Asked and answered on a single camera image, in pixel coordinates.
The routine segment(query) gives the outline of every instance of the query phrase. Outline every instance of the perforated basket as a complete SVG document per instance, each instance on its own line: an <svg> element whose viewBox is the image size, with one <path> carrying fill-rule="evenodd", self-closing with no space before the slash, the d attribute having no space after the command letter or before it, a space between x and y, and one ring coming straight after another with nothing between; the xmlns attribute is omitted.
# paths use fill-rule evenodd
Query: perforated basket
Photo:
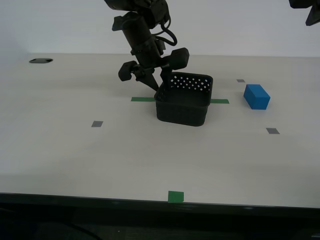
<svg viewBox="0 0 320 240"><path fill-rule="evenodd" d="M211 76L173 72L154 96L157 118L169 123L202 126L210 105L212 87Z"/></svg>

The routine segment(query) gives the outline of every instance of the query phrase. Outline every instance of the white table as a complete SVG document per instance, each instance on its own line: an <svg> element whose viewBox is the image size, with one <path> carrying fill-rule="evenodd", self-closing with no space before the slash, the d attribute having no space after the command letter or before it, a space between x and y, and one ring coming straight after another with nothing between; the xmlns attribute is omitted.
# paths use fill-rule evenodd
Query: white table
<svg viewBox="0 0 320 240"><path fill-rule="evenodd" d="M48 64L30 64L36 57ZM211 75L202 127L161 122L129 55L31 54L0 73L0 192L320 208L320 58L191 56ZM157 81L160 70L155 72ZM246 83L270 94L251 110ZM91 127L103 121L102 127ZM268 134L277 128L280 135Z"/></svg>

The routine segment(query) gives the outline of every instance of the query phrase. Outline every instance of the green tape marker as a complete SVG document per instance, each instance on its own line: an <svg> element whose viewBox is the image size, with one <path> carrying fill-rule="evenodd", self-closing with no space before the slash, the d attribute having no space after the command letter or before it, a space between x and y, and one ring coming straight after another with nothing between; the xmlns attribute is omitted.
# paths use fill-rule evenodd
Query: green tape marker
<svg viewBox="0 0 320 240"><path fill-rule="evenodd" d="M133 97L131 102L155 102L153 97ZM212 104L230 104L228 99L211 99Z"/></svg>
<svg viewBox="0 0 320 240"><path fill-rule="evenodd" d="M169 191L168 203L178 204L185 201L185 194L182 191Z"/></svg>
<svg viewBox="0 0 320 240"><path fill-rule="evenodd" d="M228 99L211 99L212 104L229 104Z"/></svg>
<svg viewBox="0 0 320 240"><path fill-rule="evenodd" d="M155 102L156 100L153 97L133 97L131 102Z"/></svg>

